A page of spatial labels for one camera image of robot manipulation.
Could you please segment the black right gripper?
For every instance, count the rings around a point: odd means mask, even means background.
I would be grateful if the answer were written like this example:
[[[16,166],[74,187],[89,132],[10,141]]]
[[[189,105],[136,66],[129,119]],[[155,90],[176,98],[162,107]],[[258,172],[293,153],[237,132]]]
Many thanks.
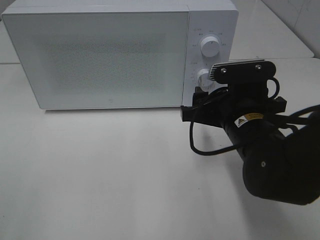
[[[223,128],[227,121],[235,121],[240,116],[277,114],[286,110],[287,101],[281,96],[268,97],[266,82],[229,84],[211,93],[195,88],[192,106],[181,108],[183,122]]]

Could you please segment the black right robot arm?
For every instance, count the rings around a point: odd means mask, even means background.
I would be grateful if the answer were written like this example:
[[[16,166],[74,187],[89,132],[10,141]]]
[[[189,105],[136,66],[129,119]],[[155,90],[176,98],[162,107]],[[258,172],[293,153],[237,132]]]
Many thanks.
[[[196,91],[192,106],[181,109],[182,120],[221,128],[231,146],[203,151],[214,156],[236,150],[242,178],[253,196],[307,205],[320,196],[320,107],[310,106],[284,115],[287,102],[268,97],[266,84],[227,86],[211,93]]]

